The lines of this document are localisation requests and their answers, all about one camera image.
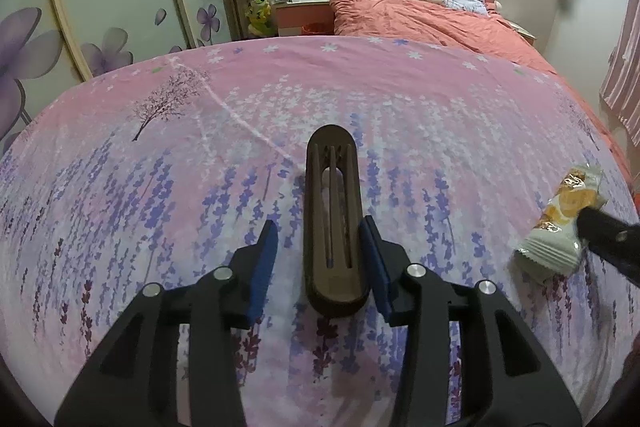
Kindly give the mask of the snack wrapper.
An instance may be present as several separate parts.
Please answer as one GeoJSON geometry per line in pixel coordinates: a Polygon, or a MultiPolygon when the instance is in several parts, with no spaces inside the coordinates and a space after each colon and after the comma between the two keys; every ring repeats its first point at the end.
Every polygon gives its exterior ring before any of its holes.
{"type": "Polygon", "coordinates": [[[599,210],[606,203],[600,194],[602,176],[596,166],[570,168],[536,225],[515,248],[516,264],[536,283],[569,277],[579,268],[585,241],[577,235],[577,217],[585,208],[599,210]]]}

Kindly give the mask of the pink striped curtain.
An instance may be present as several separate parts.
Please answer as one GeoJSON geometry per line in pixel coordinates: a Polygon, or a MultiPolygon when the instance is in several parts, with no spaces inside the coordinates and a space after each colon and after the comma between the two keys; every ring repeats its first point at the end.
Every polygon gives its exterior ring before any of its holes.
{"type": "Polygon", "coordinates": [[[639,0],[628,0],[620,38],[610,57],[610,66],[600,97],[626,129],[634,146],[639,145],[639,0]]]}

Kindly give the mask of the right bedside table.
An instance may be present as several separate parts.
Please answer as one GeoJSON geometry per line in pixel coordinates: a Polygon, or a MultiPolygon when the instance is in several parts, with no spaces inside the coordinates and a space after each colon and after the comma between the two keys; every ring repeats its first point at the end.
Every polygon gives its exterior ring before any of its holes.
{"type": "Polygon", "coordinates": [[[537,38],[518,23],[508,21],[509,26],[516,31],[530,46],[534,46],[537,38]]]}

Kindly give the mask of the coral red duvet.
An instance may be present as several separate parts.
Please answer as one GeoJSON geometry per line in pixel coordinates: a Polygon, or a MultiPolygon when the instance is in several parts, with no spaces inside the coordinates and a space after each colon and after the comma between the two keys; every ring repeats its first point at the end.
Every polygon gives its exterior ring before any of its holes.
{"type": "Polygon", "coordinates": [[[330,0],[335,35],[370,40],[382,57],[372,77],[398,91],[385,114],[418,151],[417,173],[444,170],[453,188],[469,176],[501,195],[550,192],[588,167],[604,194],[632,199],[620,147],[582,97],[499,14],[423,0],[330,0]]]}

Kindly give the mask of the small red bin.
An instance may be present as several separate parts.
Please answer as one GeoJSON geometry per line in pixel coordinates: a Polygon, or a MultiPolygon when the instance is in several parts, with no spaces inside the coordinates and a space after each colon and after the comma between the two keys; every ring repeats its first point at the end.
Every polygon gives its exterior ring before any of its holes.
{"type": "Polygon", "coordinates": [[[303,36],[330,36],[333,34],[333,27],[328,23],[310,23],[302,27],[303,36]]]}

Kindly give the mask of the pink white nightstand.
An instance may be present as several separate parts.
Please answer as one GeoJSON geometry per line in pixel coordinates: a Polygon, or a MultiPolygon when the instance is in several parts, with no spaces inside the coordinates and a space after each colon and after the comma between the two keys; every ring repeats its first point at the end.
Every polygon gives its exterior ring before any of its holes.
{"type": "Polygon", "coordinates": [[[318,22],[331,24],[334,32],[330,0],[288,0],[272,8],[280,37],[300,36],[304,25],[318,22]]]}

